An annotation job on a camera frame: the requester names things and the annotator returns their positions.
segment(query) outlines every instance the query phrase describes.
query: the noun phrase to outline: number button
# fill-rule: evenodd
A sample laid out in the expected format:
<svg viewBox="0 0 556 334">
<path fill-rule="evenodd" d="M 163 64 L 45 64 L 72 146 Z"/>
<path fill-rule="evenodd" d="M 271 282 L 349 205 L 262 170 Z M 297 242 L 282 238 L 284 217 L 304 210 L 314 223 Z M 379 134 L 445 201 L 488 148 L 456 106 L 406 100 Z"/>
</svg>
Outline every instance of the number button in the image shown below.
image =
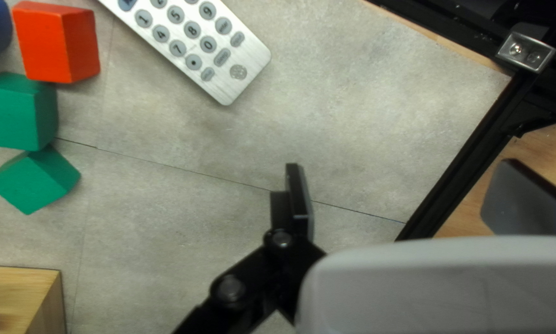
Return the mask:
<svg viewBox="0 0 556 334">
<path fill-rule="evenodd" d="M 243 41 L 244 41 L 244 34 L 242 32 L 238 32 L 233 36 L 233 38 L 230 39 L 230 45 L 236 48 L 241 43 L 243 43 Z"/>
<path fill-rule="evenodd" d="M 206 68 L 203 72 L 202 72 L 202 80 L 204 81 L 209 81 L 212 79 L 212 77 L 214 76 L 214 69 L 211 67 Z"/>
<path fill-rule="evenodd" d="M 214 52 L 214 50 L 216 50 L 216 41 L 212 37 L 205 36 L 204 38 L 202 38 L 200 46 L 202 47 L 202 50 L 204 52 Z"/>
<path fill-rule="evenodd" d="M 166 1 L 167 0 L 150 0 L 150 3 L 156 8 L 163 8 L 164 6 L 166 6 Z"/>
<path fill-rule="evenodd" d="M 197 38 L 200 35 L 200 25 L 190 21 L 185 24 L 185 35 L 189 38 Z"/>
<path fill-rule="evenodd" d="M 133 7 L 133 5 L 138 2 L 138 0 L 119 0 L 117 3 L 119 4 L 119 8 L 121 8 L 122 11 L 130 11 Z"/>
<path fill-rule="evenodd" d="M 230 30 L 232 28 L 233 28 L 233 24 L 230 23 L 230 20 L 225 17 L 221 17 L 220 19 L 218 19 L 218 21 L 216 21 L 216 31 L 219 34 L 226 35 L 230 33 Z"/>
<path fill-rule="evenodd" d="M 169 40 L 170 33 L 169 29 L 166 29 L 164 26 L 155 26 L 154 29 L 152 29 L 152 35 L 156 41 L 164 43 Z"/>
<path fill-rule="evenodd" d="M 185 17 L 185 13 L 183 10 L 177 6 L 170 6 L 169 11 L 167 12 L 167 16 L 169 21 L 174 24 L 179 24 L 183 22 L 183 18 Z"/>
<path fill-rule="evenodd" d="M 218 67 L 224 65 L 224 63 L 227 60 L 229 60 L 229 57 L 230 57 L 230 50 L 228 50 L 228 49 L 220 50 L 218 55 L 216 55 L 216 58 L 214 58 L 214 65 L 216 65 Z"/>
<path fill-rule="evenodd" d="M 181 57 L 185 55 L 185 52 L 187 52 L 185 43 L 177 40 L 170 42 L 169 49 L 170 53 L 177 57 Z"/>
<path fill-rule="evenodd" d="M 135 13 L 135 21 L 142 28 L 147 28 L 152 25 L 152 15 L 148 11 L 139 10 Z"/>
<path fill-rule="evenodd" d="M 185 59 L 185 64 L 191 70 L 199 70 L 200 67 L 202 66 L 202 60 L 201 60 L 200 57 L 198 57 L 196 55 L 189 55 Z"/>
<path fill-rule="evenodd" d="M 200 15 L 204 19 L 213 19 L 216 16 L 216 7 L 214 7 L 214 5 L 210 4 L 209 2 L 204 2 L 200 6 Z"/>
</svg>

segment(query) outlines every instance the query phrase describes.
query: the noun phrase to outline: remote control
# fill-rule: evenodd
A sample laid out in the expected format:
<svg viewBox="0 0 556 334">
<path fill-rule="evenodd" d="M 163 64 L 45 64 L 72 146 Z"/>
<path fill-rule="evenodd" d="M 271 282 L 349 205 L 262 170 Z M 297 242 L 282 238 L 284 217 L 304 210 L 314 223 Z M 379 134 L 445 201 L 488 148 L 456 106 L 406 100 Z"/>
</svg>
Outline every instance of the remote control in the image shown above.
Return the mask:
<svg viewBox="0 0 556 334">
<path fill-rule="evenodd" d="M 99 1 L 226 106 L 271 58 L 220 0 Z"/>
</svg>

